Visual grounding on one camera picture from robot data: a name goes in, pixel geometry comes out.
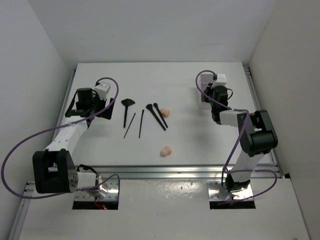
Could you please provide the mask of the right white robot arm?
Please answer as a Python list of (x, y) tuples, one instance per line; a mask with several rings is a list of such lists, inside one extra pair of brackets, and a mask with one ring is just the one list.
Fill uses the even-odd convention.
[(267, 110), (247, 112), (228, 107), (228, 89), (225, 86), (208, 84), (204, 90), (204, 101), (211, 106), (211, 116), (218, 125), (238, 128), (236, 145), (241, 152), (226, 174), (225, 189), (230, 192), (246, 189), (251, 181), (252, 171), (262, 157), (278, 145), (278, 137)]

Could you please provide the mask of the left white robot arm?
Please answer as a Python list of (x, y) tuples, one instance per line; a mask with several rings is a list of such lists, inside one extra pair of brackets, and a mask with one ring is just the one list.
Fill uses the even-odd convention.
[(66, 127), (43, 150), (32, 156), (35, 188), (39, 194), (74, 193), (97, 184), (95, 171), (80, 172), (72, 159), (73, 151), (83, 133), (90, 127), (94, 114), (111, 119), (113, 108), (105, 109), (110, 84), (76, 90), (65, 112)]

